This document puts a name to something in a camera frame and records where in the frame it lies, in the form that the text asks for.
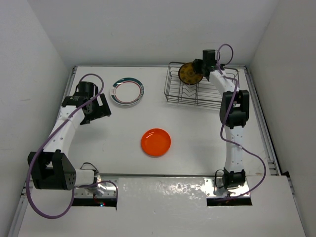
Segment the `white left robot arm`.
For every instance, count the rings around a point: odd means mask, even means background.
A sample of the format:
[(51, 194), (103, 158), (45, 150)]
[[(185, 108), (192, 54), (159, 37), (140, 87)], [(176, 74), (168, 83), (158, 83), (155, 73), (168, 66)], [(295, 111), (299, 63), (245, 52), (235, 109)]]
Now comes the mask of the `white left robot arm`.
[(71, 190), (91, 185), (96, 169), (75, 169), (68, 153), (75, 132), (80, 125), (111, 115), (105, 95), (98, 95), (92, 82), (81, 81), (73, 95), (65, 97), (59, 117), (51, 132), (51, 139), (36, 156), (31, 152), (28, 163), (33, 165), (31, 177), (34, 186), (42, 190)]

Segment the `yellow patterned plate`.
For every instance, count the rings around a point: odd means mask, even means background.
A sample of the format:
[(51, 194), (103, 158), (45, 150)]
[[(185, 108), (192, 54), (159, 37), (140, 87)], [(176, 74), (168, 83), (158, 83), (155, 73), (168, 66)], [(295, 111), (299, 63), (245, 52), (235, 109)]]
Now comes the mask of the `yellow patterned plate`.
[(186, 63), (180, 67), (178, 77), (184, 84), (195, 85), (203, 79), (203, 74), (197, 74), (194, 71), (193, 63)]

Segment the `white plate dark red rim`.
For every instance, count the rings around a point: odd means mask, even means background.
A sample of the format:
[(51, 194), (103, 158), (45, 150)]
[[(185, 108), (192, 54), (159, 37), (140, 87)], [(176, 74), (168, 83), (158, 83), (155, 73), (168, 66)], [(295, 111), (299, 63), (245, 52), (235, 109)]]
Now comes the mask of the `white plate dark red rim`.
[(138, 79), (122, 78), (112, 85), (110, 97), (119, 106), (131, 107), (142, 100), (144, 92), (144, 85)]

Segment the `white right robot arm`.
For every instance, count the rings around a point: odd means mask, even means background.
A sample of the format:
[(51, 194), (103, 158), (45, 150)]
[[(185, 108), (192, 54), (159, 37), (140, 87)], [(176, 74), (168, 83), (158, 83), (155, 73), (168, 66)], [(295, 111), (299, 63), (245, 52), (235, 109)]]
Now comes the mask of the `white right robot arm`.
[(242, 163), (242, 135), (249, 119), (248, 90), (239, 88), (238, 79), (227, 76), (224, 66), (219, 64), (219, 54), (214, 49), (202, 52), (202, 59), (193, 61), (193, 70), (211, 82), (222, 96), (220, 107), (221, 132), (226, 142), (226, 161), (223, 168), (223, 188), (233, 189), (245, 183)]

